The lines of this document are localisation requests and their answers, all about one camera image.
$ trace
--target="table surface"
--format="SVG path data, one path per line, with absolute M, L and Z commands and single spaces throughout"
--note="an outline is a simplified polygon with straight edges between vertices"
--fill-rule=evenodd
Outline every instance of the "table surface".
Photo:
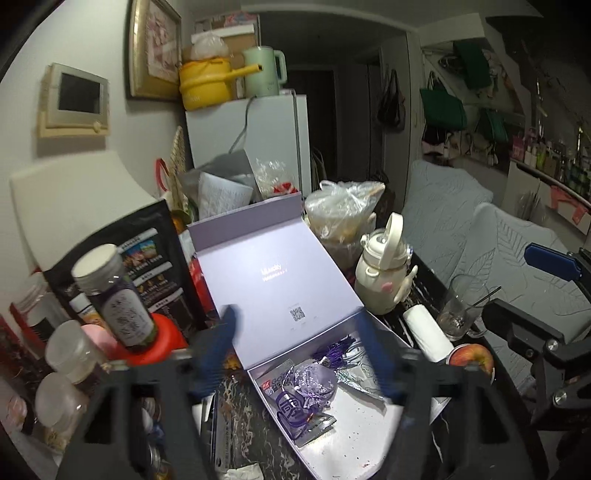
M 445 286 L 437 279 L 419 257 L 415 254 L 413 264 L 419 266 L 415 278 L 413 292 L 426 306 L 433 317 L 437 317 L 439 305 L 446 292 Z M 402 308 L 397 307 L 393 312 L 382 318 L 403 339 L 408 341 L 406 332 L 400 322 Z M 493 385 L 501 393 L 509 411 L 518 426 L 525 447 L 532 459 L 536 477 L 546 479 L 548 465 L 544 449 L 538 433 L 530 428 L 530 414 L 522 402 L 521 397 L 511 377 L 502 366 L 487 341 L 482 339 L 460 340 L 457 343 L 481 343 L 485 345 L 495 357 L 495 380 Z M 259 463 L 265 480 L 303 480 L 312 478 L 307 468 L 283 438 L 281 432 L 271 420 L 267 409 L 258 397 L 255 387 L 243 372 L 235 372 L 226 377 L 216 390 L 216 395 L 222 405 L 222 410 L 230 413 L 230 429 L 232 437 L 229 445 L 229 462 L 231 468 Z M 436 439 L 445 436 L 446 411 L 433 422 L 432 431 Z M 441 462 L 439 453 L 433 442 L 427 458 L 423 478 L 433 479 L 437 475 Z

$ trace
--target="picture frame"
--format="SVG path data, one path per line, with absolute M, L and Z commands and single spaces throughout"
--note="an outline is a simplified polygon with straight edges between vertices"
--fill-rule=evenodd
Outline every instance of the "picture frame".
M 127 25 L 128 98 L 179 99 L 180 15 L 166 0 L 131 0 Z

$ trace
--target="plastic packaging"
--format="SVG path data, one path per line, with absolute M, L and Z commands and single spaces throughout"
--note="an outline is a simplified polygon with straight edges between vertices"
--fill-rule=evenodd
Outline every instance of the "plastic packaging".
M 329 405 L 335 393 L 336 374 L 330 368 L 319 364 L 303 365 L 294 372 L 295 390 L 304 397 L 304 408 L 315 412 Z
M 265 395 L 275 403 L 277 420 L 292 440 L 298 438 L 314 412 L 304 408 L 304 398 L 294 390 L 294 362 L 286 360 L 258 382 Z
M 72 436 L 88 405 L 88 398 L 61 374 L 47 375 L 35 397 L 37 418 L 48 429 Z
M 106 362 L 103 353 L 75 320 L 62 323 L 56 329 L 47 342 L 45 360 L 88 396 L 103 377 L 100 366 Z
M 264 161 L 256 158 L 252 169 L 263 199 L 298 191 L 294 179 L 287 173 L 287 168 L 283 162 Z
M 320 190 L 306 199 L 311 230 L 321 240 L 347 244 L 355 241 L 368 221 L 385 185 L 378 181 L 363 183 L 320 182 Z
M 191 48 L 191 60 L 195 61 L 229 56 L 230 49 L 226 42 L 210 31 L 199 35 Z
M 14 306 L 44 343 L 58 326 L 68 320 L 41 272 L 25 280 Z
M 339 383 L 344 383 L 376 400 L 384 400 L 382 392 L 378 385 L 378 379 L 374 373 L 365 348 L 361 342 L 355 342 L 343 360 L 346 362 L 345 368 L 339 368 L 336 371 L 336 377 Z

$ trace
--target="open box lid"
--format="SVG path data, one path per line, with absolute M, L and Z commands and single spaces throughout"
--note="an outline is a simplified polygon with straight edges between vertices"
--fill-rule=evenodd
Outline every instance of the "open box lid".
M 214 305 L 240 310 L 234 348 L 245 369 L 363 308 L 301 212 L 294 193 L 189 225 Z

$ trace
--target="green bag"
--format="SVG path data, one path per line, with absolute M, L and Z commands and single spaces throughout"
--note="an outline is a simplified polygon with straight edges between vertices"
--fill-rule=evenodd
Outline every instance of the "green bag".
M 421 88 L 421 98 L 427 125 L 452 132 L 466 128 L 466 111 L 462 101 L 450 95 L 433 72 L 429 75 L 427 88 Z
M 492 143 L 509 143 L 509 135 L 505 130 L 505 123 L 498 112 L 483 108 L 480 110 L 480 119 L 476 131 Z
M 482 49 L 476 43 L 470 40 L 455 41 L 453 51 L 462 59 L 466 68 L 464 81 L 470 90 L 486 88 L 492 83 L 491 68 Z

